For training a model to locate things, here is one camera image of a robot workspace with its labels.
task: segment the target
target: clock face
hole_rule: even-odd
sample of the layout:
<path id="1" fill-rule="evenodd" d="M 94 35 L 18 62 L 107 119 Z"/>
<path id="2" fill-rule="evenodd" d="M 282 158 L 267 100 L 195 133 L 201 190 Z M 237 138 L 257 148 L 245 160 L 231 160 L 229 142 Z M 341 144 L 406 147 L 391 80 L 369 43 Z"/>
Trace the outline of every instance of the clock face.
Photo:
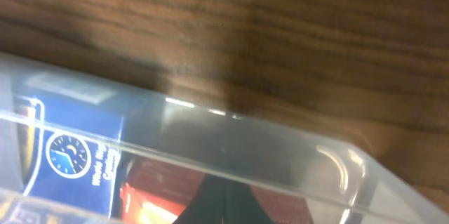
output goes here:
<path id="1" fill-rule="evenodd" d="M 91 167 L 91 152 L 82 139 L 54 133 L 47 142 L 46 156 L 56 173 L 65 178 L 80 178 Z"/>

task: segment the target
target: clear plastic container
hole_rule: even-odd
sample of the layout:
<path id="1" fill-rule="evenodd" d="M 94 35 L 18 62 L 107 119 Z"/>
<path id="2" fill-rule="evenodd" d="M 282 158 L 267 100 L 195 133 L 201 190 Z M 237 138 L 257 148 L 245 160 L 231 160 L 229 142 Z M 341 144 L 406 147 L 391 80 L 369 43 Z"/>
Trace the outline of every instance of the clear plastic container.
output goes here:
<path id="1" fill-rule="evenodd" d="M 449 223 L 353 145 L 0 54 L 0 223 Z"/>

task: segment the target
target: clock hands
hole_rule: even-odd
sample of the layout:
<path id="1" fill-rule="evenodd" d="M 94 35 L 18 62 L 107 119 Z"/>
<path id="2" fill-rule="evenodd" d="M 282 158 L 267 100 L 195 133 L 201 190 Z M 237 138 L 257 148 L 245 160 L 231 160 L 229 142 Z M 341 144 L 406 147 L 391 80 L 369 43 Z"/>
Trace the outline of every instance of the clock hands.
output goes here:
<path id="1" fill-rule="evenodd" d="M 70 158 L 69 154 L 61 152 L 61 151 L 57 151 L 57 150 L 51 150 L 51 151 L 53 151 L 54 153 L 62 155 L 63 157 L 67 158 L 69 160 L 70 166 L 73 169 L 73 172 L 75 172 L 75 168 L 74 168 L 73 163 L 72 163 L 72 158 Z"/>

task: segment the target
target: wooden surface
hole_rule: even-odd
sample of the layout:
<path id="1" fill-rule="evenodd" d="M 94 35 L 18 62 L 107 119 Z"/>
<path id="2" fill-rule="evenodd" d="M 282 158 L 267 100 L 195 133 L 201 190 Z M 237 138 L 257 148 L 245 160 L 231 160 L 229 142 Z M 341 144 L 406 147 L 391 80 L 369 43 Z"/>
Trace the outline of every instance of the wooden surface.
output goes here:
<path id="1" fill-rule="evenodd" d="M 449 0 L 0 0 L 0 50 L 350 141 L 449 211 Z"/>

